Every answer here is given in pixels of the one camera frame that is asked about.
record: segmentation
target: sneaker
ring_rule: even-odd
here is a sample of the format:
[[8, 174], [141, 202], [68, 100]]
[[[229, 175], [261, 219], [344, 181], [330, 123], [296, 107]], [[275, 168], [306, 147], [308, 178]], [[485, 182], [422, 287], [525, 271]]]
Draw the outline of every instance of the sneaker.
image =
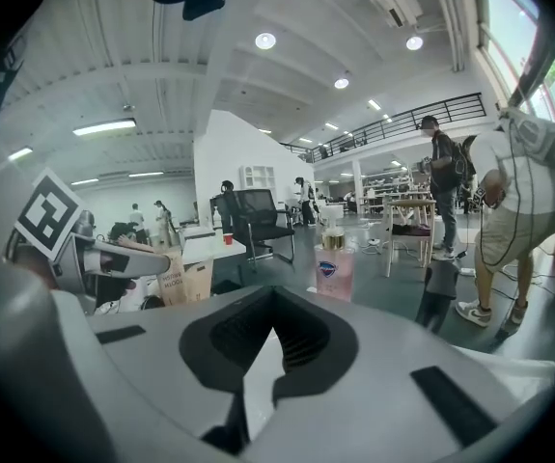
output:
[[431, 258], [433, 260], [453, 260], [455, 259], [455, 253], [453, 251], [434, 252], [431, 254]]
[[526, 309], [528, 309], [528, 302], [526, 302], [525, 307], [518, 307], [517, 303], [515, 302], [515, 305], [513, 305], [513, 309], [511, 310], [511, 322], [513, 324], [516, 324], [517, 326], [521, 324], [521, 321], [524, 320]]
[[491, 311], [482, 311], [479, 307], [479, 300], [474, 302], [457, 302], [455, 310], [464, 319], [474, 322], [477, 326], [486, 328], [491, 320]]

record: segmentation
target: white partition wall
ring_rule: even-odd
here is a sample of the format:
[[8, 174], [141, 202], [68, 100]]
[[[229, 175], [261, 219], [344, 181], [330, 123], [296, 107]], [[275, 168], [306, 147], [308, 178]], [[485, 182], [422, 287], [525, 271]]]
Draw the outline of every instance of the white partition wall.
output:
[[219, 193], [223, 180], [230, 180], [236, 190], [242, 188], [241, 166], [274, 168], [277, 201], [294, 197], [296, 177], [312, 183], [314, 180], [311, 164], [230, 112], [213, 110], [210, 113], [207, 131], [196, 137], [193, 152], [201, 221], [209, 215], [209, 200]]
[[95, 234], [106, 235], [114, 223], [129, 221], [132, 204], [138, 204], [151, 234], [157, 234], [155, 218], [158, 210], [154, 205], [157, 200], [161, 200], [179, 221], [192, 219], [195, 215], [196, 194], [192, 178], [153, 177], [114, 186], [87, 185], [75, 193], [95, 215]]

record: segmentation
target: jeans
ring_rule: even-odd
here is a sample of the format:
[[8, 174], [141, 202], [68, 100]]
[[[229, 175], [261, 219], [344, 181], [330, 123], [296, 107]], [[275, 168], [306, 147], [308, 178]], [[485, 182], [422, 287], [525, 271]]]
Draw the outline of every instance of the jeans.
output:
[[451, 189], [446, 192], [436, 194], [438, 211], [444, 223], [444, 248], [448, 252], [453, 252], [455, 246], [455, 237], [458, 232], [457, 222], [455, 219], [455, 200], [457, 189]]

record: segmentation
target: man in white shirt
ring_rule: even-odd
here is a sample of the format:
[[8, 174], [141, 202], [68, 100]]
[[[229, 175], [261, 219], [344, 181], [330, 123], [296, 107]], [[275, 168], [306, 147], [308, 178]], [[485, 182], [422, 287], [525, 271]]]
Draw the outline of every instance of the man in white shirt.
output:
[[294, 183], [300, 185], [298, 201], [300, 202], [301, 212], [303, 213], [303, 226], [314, 227], [316, 225], [316, 219], [314, 218], [314, 212], [309, 203], [309, 192], [312, 190], [311, 183], [303, 177], [297, 177]]
[[144, 228], [144, 214], [138, 210], [138, 204], [133, 204], [131, 208], [133, 210], [131, 214], [129, 214], [129, 221], [135, 223], [135, 240], [138, 243], [147, 244], [149, 240], [146, 235], [146, 229]]
[[476, 238], [479, 299], [456, 303], [461, 317], [481, 327], [491, 320], [493, 275], [515, 259], [518, 297], [511, 321], [521, 323], [532, 281], [531, 252], [555, 233], [555, 171], [526, 155], [513, 156], [515, 150], [510, 136], [495, 130], [477, 136], [466, 150], [486, 204], [495, 207]]

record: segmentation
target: paper bag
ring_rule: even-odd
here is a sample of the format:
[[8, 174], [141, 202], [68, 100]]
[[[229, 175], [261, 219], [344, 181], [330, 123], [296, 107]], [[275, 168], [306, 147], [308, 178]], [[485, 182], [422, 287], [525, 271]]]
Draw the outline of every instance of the paper bag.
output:
[[211, 281], [212, 259], [190, 266], [182, 276], [187, 302], [209, 298]]
[[161, 290], [161, 299], [166, 306], [184, 304], [186, 302], [184, 284], [182, 282], [184, 268], [182, 266], [180, 249], [172, 249], [170, 252], [165, 253], [165, 256], [170, 258], [170, 268], [165, 273], [157, 276]]

